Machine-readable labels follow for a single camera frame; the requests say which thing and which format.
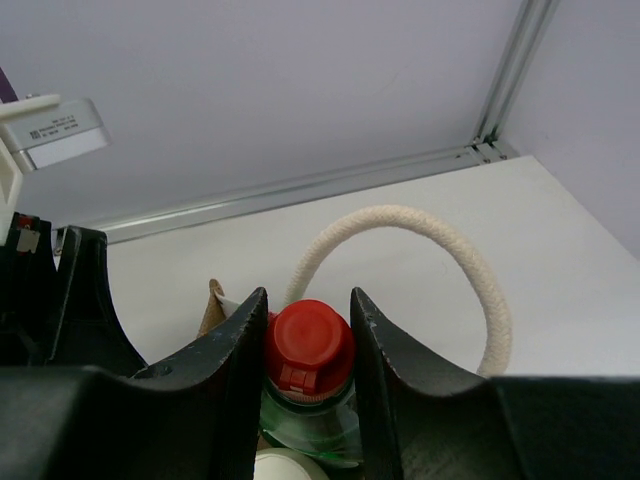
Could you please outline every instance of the purple object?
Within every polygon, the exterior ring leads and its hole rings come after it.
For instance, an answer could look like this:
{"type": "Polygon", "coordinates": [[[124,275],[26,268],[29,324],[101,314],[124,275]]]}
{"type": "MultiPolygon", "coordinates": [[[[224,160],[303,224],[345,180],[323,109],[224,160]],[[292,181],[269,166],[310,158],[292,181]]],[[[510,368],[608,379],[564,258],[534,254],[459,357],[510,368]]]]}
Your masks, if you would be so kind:
{"type": "Polygon", "coordinates": [[[18,100],[16,91],[11,86],[9,79],[0,68],[0,101],[2,103],[15,102],[18,100]]]}

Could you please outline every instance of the white rope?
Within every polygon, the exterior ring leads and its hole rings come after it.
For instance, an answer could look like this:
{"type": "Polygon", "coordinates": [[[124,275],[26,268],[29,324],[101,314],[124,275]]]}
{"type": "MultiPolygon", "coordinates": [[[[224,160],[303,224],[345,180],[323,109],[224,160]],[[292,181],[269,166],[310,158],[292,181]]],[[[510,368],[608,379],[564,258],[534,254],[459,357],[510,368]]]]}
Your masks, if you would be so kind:
{"type": "Polygon", "coordinates": [[[478,374],[499,375],[511,356],[511,314],[502,290],[480,252],[454,227],[410,207],[380,205],[347,215],[316,237],[298,263],[285,294],[285,305],[300,300],[325,258],[342,242],[378,227],[398,227],[430,238],[460,265],[475,291],[487,323],[487,342],[478,374]]]}

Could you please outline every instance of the translucent green bottle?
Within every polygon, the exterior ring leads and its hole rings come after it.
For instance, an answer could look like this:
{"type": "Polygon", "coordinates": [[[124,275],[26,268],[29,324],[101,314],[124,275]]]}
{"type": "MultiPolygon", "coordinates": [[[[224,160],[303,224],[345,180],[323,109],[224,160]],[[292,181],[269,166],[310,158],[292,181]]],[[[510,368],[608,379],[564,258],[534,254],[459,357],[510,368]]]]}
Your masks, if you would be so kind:
{"type": "Polygon", "coordinates": [[[354,357],[349,325],[322,302],[295,302],[271,320],[260,411],[264,437],[325,466],[362,463],[354,357]]]}

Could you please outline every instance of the bottle cap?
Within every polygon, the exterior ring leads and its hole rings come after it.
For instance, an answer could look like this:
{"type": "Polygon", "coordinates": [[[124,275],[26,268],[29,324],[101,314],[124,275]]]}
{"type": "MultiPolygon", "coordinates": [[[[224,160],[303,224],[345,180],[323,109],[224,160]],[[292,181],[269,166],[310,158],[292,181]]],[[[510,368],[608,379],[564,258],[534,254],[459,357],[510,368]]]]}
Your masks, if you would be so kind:
{"type": "Polygon", "coordinates": [[[280,393],[297,402],[318,403],[339,393],[354,357],[349,325],[317,300],[292,303],[267,328],[267,375],[280,393]]]}

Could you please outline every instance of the white table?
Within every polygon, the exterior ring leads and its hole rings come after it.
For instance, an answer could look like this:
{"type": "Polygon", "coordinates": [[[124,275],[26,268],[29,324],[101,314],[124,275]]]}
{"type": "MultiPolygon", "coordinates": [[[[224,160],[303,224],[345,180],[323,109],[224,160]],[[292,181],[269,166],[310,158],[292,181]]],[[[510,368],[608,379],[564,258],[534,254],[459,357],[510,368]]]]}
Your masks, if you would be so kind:
{"type": "MultiPolygon", "coordinates": [[[[125,331],[149,362],[186,345],[212,277],[238,300],[265,286],[278,310],[314,236],[342,215],[384,203],[443,217],[484,254],[514,317],[508,373],[640,374],[640,266],[533,157],[111,246],[111,287],[125,331]]],[[[307,295],[348,319],[356,285],[401,328],[475,370],[482,311],[439,247],[396,229],[359,235],[326,260],[307,295]]]]}

